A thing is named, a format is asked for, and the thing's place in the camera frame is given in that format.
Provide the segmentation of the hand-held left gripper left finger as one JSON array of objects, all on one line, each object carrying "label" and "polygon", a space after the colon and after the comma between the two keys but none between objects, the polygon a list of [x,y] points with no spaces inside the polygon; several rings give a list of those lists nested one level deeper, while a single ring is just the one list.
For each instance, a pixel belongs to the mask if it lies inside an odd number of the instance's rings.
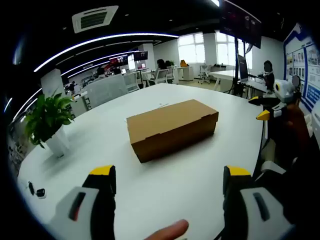
[{"label": "hand-held left gripper left finger", "polygon": [[49,229],[57,240],[114,240],[116,167],[93,169],[56,205]]}]

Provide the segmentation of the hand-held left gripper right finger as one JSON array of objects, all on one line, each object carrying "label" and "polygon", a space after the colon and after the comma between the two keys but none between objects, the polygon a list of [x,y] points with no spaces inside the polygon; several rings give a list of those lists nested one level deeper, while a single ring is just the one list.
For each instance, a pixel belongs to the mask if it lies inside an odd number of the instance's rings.
[{"label": "hand-held left gripper right finger", "polygon": [[246,169],[223,170],[224,240],[288,240],[295,224],[284,213],[280,197]]}]

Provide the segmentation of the person's left hand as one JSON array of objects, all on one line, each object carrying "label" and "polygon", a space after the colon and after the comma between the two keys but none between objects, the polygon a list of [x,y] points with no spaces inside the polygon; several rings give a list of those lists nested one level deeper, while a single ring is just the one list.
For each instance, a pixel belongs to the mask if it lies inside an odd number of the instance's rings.
[{"label": "person's left hand", "polygon": [[189,228],[189,223],[185,219],[181,219],[167,227],[157,230],[146,240],[175,240],[182,236]]}]

